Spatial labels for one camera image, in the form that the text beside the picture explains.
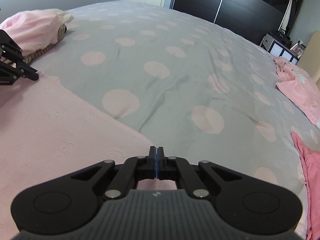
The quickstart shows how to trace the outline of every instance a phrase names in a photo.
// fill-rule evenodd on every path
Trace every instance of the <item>polka dot bed sheet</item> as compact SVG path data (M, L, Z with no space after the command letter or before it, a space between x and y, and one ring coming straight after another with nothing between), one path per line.
M116 1L69 12L65 39L34 68L166 155L207 159L292 190L304 206L296 232L305 238L305 178L290 133L318 150L320 133L274 88L267 52L166 8Z

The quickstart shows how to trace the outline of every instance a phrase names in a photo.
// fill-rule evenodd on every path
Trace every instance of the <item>pink blanket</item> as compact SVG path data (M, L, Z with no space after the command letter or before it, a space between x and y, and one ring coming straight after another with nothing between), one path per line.
M0 24L0 29L22 48L27 56L50 44L58 42L58 30L63 24L63 16L52 11L19 12Z
M320 151L309 149L300 137L291 132L294 146L301 158L308 192L307 240L320 239Z
M105 159L148 155L152 145L41 73L38 82L0 86L0 116L0 240L18 232L10 205L25 188ZM174 188L158 184L140 188Z
M307 72L287 59L277 57L273 60L281 80L276 86L320 129L320 91L316 83Z

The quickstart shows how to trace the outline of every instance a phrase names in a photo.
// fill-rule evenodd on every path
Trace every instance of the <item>picture frame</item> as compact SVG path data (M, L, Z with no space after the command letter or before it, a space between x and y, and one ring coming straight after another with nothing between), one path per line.
M297 55L297 58L301 58L305 49L306 49L306 46L300 43L296 43L290 50L292 50Z

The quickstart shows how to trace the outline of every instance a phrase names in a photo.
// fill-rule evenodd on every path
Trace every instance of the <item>black bag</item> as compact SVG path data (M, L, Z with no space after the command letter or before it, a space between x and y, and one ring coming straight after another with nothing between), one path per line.
M288 35L282 33L281 31L269 32L268 34L279 41L286 48L291 49L292 41Z

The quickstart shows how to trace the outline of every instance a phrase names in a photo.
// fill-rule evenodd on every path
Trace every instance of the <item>black wardrobe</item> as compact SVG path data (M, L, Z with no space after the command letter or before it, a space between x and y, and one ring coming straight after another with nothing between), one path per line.
M216 23L255 44L281 26L290 0L172 0L172 8Z

